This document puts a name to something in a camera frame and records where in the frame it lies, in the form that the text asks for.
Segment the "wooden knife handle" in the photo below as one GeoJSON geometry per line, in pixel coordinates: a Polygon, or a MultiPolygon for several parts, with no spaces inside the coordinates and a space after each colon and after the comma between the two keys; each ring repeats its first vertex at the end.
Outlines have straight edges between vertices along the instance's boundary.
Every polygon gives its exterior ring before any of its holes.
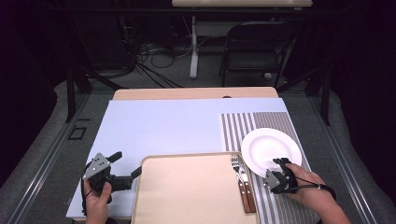
{"type": "Polygon", "coordinates": [[[244,205],[245,212],[250,213],[250,206],[248,204],[248,195],[247,192],[245,191],[244,183],[238,181],[238,185],[239,185],[239,191],[241,192],[242,203],[244,205]]]}
{"type": "Polygon", "coordinates": [[[256,204],[254,203],[253,192],[251,191],[251,186],[248,182],[245,182],[245,190],[247,191],[247,201],[250,208],[250,213],[256,212],[256,204]]]}

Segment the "white plate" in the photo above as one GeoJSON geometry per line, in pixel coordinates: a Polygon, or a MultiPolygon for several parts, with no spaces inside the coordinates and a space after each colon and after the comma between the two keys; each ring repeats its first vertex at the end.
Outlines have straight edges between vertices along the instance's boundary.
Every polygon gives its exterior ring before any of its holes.
{"type": "Polygon", "coordinates": [[[282,171],[276,158],[288,158],[301,165],[302,155],[297,144],[285,133],[276,129],[261,128],[248,133],[242,141],[242,157],[256,175],[265,177],[267,169],[282,171]]]}

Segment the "dark background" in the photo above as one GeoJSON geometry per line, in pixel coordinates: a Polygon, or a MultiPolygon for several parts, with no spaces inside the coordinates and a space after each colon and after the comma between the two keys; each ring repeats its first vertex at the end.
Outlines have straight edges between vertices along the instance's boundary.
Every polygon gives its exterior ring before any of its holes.
{"type": "MultiPolygon", "coordinates": [[[[92,4],[57,3],[73,7],[92,4]]],[[[130,7],[170,7],[170,3],[130,1],[130,7]]],[[[113,6],[107,0],[95,4],[113,6]]],[[[285,76],[296,78],[331,55],[332,90],[342,101],[352,144],[377,184],[395,202],[396,6],[391,1],[316,0],[313,8],[339,10],[347,6],[353,9],[341,19],[306,21],[285,76]]],[[[0,10],[3,185],[50,117],[57,97],[53,88],[65,80],[74,62],[96,69],[122,69],[133,62],[114,16],[75,16],[70,22],[49,15],[29,0],[3,1],[0,10]]],[[[142,34],[165,46],[173,44],[170,33],[183,32],[177,29],[180,20],[174,17],[136,18],[135,22],[142,34]]]]}

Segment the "striped placemat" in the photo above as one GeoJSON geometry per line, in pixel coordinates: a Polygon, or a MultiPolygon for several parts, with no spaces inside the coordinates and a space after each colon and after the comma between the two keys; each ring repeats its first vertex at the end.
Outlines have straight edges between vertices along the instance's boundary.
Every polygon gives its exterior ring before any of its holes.
{"type": "MultiPolygon", "coordinates": [[[[252,112],[221,114],[223,148],[226,151],[240,151],[242,140],[249,132],[258,128],[277,129],[293,139],[300,149],[300,141],[287,112],[252,112]]],[[[302,166],[310,170],[302,151],[302,166]]],[[[289,199],[284,194],[271,193],[263,184],[264,178],[250,172],[255,191],[261,224],[264,223],[318,223],[319,217],[312,210],[289,199]]]]}

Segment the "table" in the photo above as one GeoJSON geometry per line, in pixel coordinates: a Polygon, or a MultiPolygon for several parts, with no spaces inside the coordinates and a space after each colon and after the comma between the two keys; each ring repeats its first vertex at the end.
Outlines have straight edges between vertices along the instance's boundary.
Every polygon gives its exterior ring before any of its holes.
{"type": "MultiPolygon", "coordinates": [[[[249,129],[277,128],[301,148],[287,108],[274,88],[120,90],[109,102],[87,162],[98,152],[110,156],[121,151],[123,157],[111,165],[111,174],[129,175],[149,155],[237,151],[242,134],[234,136],[233,143],[225,138],[242,130],[230,121],[244,122],[244,116],[253,120],[249,129]]],[[[303,167],[309,170],[302,154],[303,167]]],[[[251,178],[262,223],[318,222],[312,211],[285,195],[270,193],[261,177],[253,174],[251,178]]],[[[131,218],[135,188],[136,181],[131,190],[112,194],[111,217],[131,218]]],[[[66,216],[84,219],[79,185],[66,216]]]]}
{"type": "MultiPolygon", "coordinates": [[[[173,0],[172,6],[174,7],[296,7],[300,10],[302,7],[311,7],[311,0],[173,0]]],[[[192,16],[191,23],[191,69],[190,78],[197,78],[198,69],[198,48],[197,36],[198,35],[216,35],[225,36],[227,32],[234,26],[235,23],[229,22],[215,22],[215,29],[208,31],[208,22],[203,22],[204,29],[199,31],[200,24],[197,22],[196,17],[192,16]]]]}

